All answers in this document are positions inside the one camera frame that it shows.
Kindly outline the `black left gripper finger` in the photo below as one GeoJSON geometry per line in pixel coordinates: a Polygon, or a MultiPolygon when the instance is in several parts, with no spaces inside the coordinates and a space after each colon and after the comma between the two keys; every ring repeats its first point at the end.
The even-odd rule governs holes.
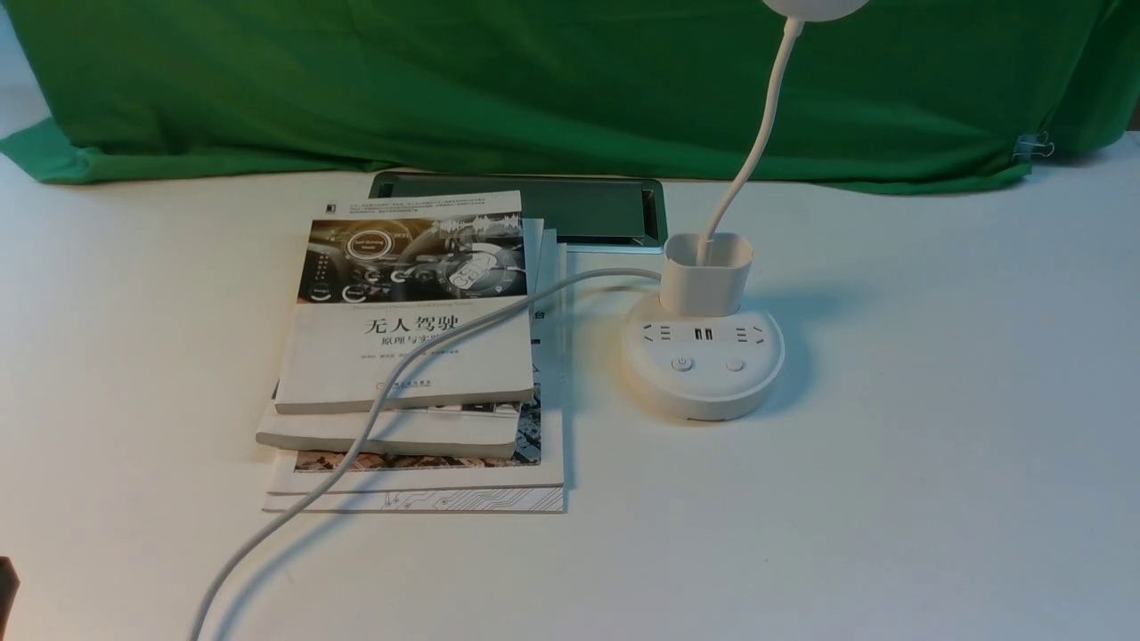
{"type": "Polygon", "coordinates": [[[0,640],[13,615],[13,605],[21,589],[21,577],[9,557],[0,557],[0,640]]]}

